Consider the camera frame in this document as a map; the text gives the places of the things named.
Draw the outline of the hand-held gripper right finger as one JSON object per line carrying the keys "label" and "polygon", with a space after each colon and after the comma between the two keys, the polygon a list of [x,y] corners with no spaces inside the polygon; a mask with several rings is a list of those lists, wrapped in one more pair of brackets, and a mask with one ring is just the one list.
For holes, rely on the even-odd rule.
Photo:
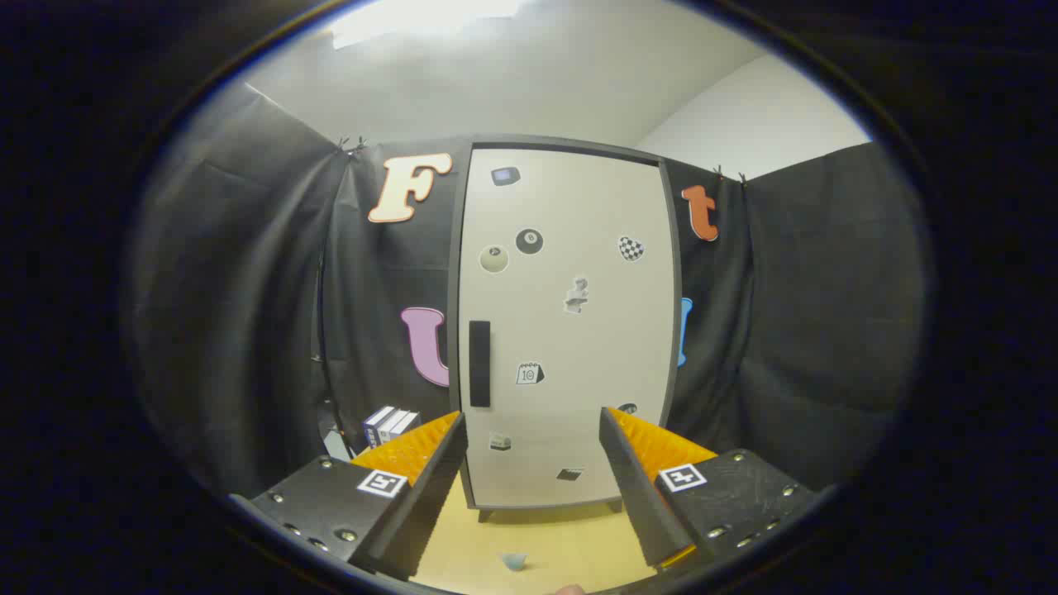
{"label": "hand-held gripper right finger", "polygon": [[715,453],[612,407],[598,443],[647,565],[685,571],[726,564],[794,525],[819,493],[755,452]]}

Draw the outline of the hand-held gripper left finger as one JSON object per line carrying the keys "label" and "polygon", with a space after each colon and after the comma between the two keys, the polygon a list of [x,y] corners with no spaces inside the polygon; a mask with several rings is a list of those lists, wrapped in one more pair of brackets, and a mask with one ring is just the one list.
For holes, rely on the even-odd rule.
{"label": "hand-held gripper left finger", "polygon": [[333,573],[415,576],[466,458],[466,415],[450,412],[350,462],[329,455],[231,505]]}

